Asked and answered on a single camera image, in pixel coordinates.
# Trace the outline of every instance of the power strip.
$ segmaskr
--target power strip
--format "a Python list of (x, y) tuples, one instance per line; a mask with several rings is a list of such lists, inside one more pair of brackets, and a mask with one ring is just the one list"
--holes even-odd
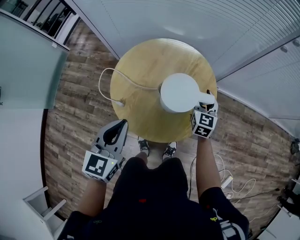
[(233, 180), (233, 177), (232, 176), (228, 176), (225, 181), (222, 182), (221, 184), (221, 188), (225, 188), (228, 186), (229, 183), (231, 183), (231, 181)]

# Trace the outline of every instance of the white chair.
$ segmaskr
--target white chair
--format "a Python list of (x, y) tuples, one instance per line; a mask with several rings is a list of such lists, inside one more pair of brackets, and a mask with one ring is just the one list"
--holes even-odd
[(63, 199), (54, 208), (48, 208), (44, 194), (46, 190), (48, 190), (47, 186), (24, 198), (23, 202), (33, 212), (31, 218), (36, 220), (39, 218), (43, 230), (48, 230), (53, 239), (57, 240), (67, 220), (62, 221), (55, 215), (55, 212), (67, 201)]

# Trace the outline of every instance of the forearm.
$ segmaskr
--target forearm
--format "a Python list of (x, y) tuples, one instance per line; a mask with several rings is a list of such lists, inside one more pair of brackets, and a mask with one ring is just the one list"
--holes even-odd
[(106, 183), (89, 179), (77, 210), (85, 215), (94, 217), (104, 208)]
[(213, 187), (221, 187), (221, 180), (210, 139), (198, 137), (196, 157), (196, 183), (198, 198)]

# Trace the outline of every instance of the chair leg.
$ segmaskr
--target chair leg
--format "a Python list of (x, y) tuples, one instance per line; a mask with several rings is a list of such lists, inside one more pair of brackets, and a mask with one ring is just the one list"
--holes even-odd
[(49, 218), (51, 218), (51, 216), (57, 212), (58, 209), (60, 209), (67, 201), (65, 199), (63, 199), (59, 204), (57, 204), (50, 212), (48, 212), (46, 214), (46, 216), (44, 216), (44, 220), (47, 221)]
[(29, 195), (28, 197), (24, 198), (24, 201), (28, 202), (34, 198), (36, 198), (37, 196), (41, 195), (43, 192), (48, 190), (48, 186), (43, 187), (41, 189), (39, 189), (38, 191), (36, 191), (35, 193)]

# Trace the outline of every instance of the foot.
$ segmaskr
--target foot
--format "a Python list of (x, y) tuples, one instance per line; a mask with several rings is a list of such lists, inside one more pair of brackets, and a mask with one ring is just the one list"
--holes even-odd
[(144, 152), (149, 157), (150, 155), (150, 147), (148, 145), (148, 142), (146, 139), (143, 139), (142, 137), (137, 138), (137, 142), (139, 143), (141, 152)]
[(164, 161), (165, 158), (171, 158), (173, 157), (175, 151), (177, 149), (177, 142), (171, 142), (167, 145), (167, 148), (165, 149), (163, 155), (162, 155), (162, 160)]

